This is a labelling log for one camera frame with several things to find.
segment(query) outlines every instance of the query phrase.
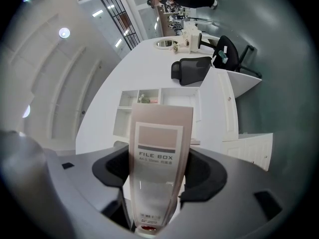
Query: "black office chair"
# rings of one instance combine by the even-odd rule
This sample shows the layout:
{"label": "black office chair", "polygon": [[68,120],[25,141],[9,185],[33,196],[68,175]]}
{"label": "black office chair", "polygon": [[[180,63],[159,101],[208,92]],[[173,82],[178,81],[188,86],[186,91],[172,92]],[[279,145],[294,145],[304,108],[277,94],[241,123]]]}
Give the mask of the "black office chair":
{"label": "black office chair", "polygon": [[182,58],[171,66],[172,79],[178,79],[181,86],[203,81],[211,67],[211,57]]}
{"label": "black office chair", "polygon": [[[247,45],[244,52],[241,54],[241,56],[239,58],[235,45],[225,35],[222,35],[220,37],[220,39],[218,40],[217,46],[215,47],[215,46],[211,45],[210,43],[206,43],[206,42],[202,41],[201,34],[200,34],[198,48],[200,48],[201,45],[205,45],[205,46],[208,46],[208,47],[215,49],[213,57],[216,56],[216,59],[213,62],[213,65],[216,68],[225,69],[228,71],[235,71],[235,72],[240,72],[240,69],[245,69],[251,73],[256,74],[258,78],[262,78],[262,75],[260,72],[251,70],[245,66],[242,66],[242,64],[241,64],[243,62],[246,54],[247,54],[248,49],[250,49],[252,51],[255,49],[253,46]],[[222,58],[218,55],[218,52],[220,50],[224,51],[225,46],[227,46],[226,56],[228,57],[228,61],[226,62],[226,64],[224,64],[222,62]]]}

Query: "white ceiling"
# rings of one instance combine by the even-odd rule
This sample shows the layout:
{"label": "white ceiling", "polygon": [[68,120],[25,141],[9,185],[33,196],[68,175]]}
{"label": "white ceiling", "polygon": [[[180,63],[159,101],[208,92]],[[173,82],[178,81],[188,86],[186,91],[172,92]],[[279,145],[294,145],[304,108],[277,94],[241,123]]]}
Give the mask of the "white ceiling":
{"label": "white ceiling", "polygon": [[[62,27],[71,31],[67,39],[58,36]],[[121,60],[105,35],[77,0],[31,0],[12,19],[1,57],[34,94],[18,126],[43,147],[75,149],[81,112]]]}

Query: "white shelf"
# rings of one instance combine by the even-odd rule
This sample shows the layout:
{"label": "white shelf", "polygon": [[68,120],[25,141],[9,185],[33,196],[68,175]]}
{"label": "white shelf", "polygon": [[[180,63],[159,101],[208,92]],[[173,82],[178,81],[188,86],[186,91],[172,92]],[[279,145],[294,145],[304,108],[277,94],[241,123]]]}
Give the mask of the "white shelf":
{"label": "white shelf", "polygon": [[124,138],[130,137],[131,115],[132,109],[118,108],[115,117],[113,135]]}
{"label": "white shelf", "polygon": [[115,139],[130,138],[131,105],[137,101],[137,96],[140,97],[142,94],[150,100],[157,100],[158,104],[161,105],[193,107],[194,112],[191,137],[196,138],[198,128],[197,123],[201,120],[199,88],[183,87],[123,91],[120,100],[120,105],[122,105],[122,107],[118,107],[115,118],[113,131]]}
{"label": "white shelf", "polygon": [[119,107],[132,107],[138,101],[138,90],[122,91]]}
{"label": "white shelf", "polygon": [[150,89],[150,90],[139,90],[139,98],[141,95],[144,95],[146,98],[149,98],[151,103],[152,101],[157,103],[152,103],[152,104],[158,104],[159,103],[159,97],[160,97],[160,90],[159,89]]}

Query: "white desk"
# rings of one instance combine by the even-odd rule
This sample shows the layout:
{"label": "white desk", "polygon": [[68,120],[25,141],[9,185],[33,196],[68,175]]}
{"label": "white desk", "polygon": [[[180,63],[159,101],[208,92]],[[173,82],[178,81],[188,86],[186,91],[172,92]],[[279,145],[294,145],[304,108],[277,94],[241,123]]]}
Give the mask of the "white desk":
{"label": "white desk", "polygon": [[[76,154],[113,147],[113,130],[122,91],[182,88],[177,80],[170,78],[172,63],[181,58],[207,56],[158,50],[154,48],[155,41],[151,39],[140,43],[103,83],[80,126]],[[232,151],[234,144],[230,151],[223,142],[239,141],[241,147],[238,150],[243,151],[243,143],[238,136],[235,98],[259,82],[260,79],[239,73],[216,68],[209,70],[204,82],[197,84],[197,87],[200,86],[201,120],[196,122],[196,138],[201,141],[200,147],[236,156]]]}

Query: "small storage compartment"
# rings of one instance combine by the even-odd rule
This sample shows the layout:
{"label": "small storage compartment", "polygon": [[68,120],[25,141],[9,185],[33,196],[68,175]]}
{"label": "small storage compartment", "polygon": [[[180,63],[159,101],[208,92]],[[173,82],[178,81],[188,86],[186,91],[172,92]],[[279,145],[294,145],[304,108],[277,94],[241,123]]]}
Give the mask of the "small storage compartment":
{"label": "small storage compartment", "polygon": [[143,104],[158,104],[159,103],[159,89],[152,89],[152,90],[140,90],[138,103]]}
{"label": "small storage compartment", "polygon": [[120,107],[132,107],[133,103],[138,100],[138,90],[122,91]]}
{"label": "small storage compartment", "polygon": [[193,107],[191,137],[196,139],[196,124],[200,121],[199,88],[164,88],[160,92],[161,105]]}
{"label": "small storage compartment", "polygon": [[125,138],[130,137],[131,115],[132,109],[118,108],[115,117],[113,135]]}

